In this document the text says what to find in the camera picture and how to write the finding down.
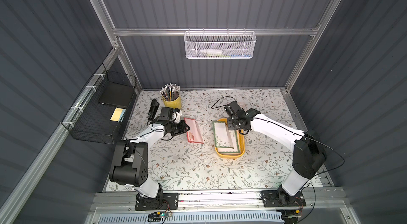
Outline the green bordered stationery paper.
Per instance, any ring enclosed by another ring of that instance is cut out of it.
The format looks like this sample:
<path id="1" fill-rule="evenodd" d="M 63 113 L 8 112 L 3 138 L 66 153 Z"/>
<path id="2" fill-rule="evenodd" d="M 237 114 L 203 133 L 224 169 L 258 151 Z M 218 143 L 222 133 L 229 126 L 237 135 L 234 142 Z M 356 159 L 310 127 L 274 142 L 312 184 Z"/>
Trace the green bordered stationery paper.
<path id="1" fill-rule="evenodd" d="M 213 122 L 215 146 L 217 148 L 232 148 L 232 140 L 225 122 Z"/>

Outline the yellow storage tray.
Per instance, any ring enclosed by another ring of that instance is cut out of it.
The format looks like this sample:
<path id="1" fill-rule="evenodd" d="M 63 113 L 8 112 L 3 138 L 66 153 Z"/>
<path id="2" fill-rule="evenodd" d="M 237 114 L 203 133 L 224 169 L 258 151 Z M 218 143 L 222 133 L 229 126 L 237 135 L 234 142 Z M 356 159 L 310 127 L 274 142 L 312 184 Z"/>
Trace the yellow storage tray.
<path id="1" fill-rule="evenodd" d="M 213 122 L 215 151 L 220 158 L 236 159 L 245 153 L 244 136 L 230 130 L 227 119 Z"/>

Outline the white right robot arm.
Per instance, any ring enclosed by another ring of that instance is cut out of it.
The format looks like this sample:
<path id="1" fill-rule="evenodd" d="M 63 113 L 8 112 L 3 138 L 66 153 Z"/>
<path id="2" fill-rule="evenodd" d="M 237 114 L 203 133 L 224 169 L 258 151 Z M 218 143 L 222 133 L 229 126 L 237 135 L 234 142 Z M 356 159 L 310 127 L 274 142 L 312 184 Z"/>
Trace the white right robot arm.
<path id="1" fill-rule="evenodd" d="M 236 101 L 227 104 L 224 109 L 233 128 L 261 133 L 293 153 L 293 169 L 278 188 L 280 198 L 295 197 L 327 160 L 324 146 L 310 131 L 285 126 L 253 108 L 245 111 Z"/>

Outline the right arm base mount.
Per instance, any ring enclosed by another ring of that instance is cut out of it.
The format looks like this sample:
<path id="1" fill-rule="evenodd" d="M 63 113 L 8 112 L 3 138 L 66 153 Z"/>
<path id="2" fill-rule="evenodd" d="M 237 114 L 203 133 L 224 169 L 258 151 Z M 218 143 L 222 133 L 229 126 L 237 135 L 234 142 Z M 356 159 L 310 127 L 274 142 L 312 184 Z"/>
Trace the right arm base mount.
<path id="1" fill-rule="evenodd" d="M 265 208 L 298 207 L 302 209 L 306 206 L 306 201 L 301 191 L 291 196 L 283 190 L 263 190 L 259 195 Z"/>

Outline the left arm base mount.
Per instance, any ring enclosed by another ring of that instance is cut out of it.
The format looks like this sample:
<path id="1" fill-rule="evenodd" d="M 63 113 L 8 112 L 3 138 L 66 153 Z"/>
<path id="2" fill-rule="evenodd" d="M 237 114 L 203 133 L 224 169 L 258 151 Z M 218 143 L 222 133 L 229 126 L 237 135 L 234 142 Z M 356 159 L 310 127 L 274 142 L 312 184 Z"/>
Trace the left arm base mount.
<path id="1" fill-rule="evenodd" d="M 156 198 L 136 196 L 135 211 L 177 210 L 179 193 L 163 193 Z"/>

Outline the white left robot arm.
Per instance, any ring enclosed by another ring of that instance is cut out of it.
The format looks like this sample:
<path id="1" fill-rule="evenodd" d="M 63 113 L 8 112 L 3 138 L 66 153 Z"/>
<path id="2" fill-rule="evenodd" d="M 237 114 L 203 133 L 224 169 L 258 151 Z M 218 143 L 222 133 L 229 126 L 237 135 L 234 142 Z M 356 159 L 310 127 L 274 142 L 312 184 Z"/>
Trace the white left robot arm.
<path id="1" fill-rule="evenodd" d="M 158 117 L 134 139 L 116 143 L 109 172 L 109 181 L 119 185 L 131 185 L 142 197 L 155 199 L 161 185 L 148 176 L 148 153 L 154 144 L 167 134 L 172 137 L 190 130 L 181 118 L 178 108 L 162 107 Z"/>

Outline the red bordered stationery paper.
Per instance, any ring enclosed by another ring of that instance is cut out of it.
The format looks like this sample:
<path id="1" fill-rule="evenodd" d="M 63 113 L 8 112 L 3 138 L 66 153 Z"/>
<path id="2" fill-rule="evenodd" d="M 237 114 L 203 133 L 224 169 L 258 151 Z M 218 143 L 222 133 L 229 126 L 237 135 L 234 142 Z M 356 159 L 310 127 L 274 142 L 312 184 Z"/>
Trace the red bordered stationery paper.
<path id="1" fill-rule="evenodd" d="M 190 128 L 190 130 L 187 131 L 188 142 L 204 144 L 204 139 L 202 137 L 197 121 L 191 118 L 185 118 L 184 120 L 186 125 Z"/>

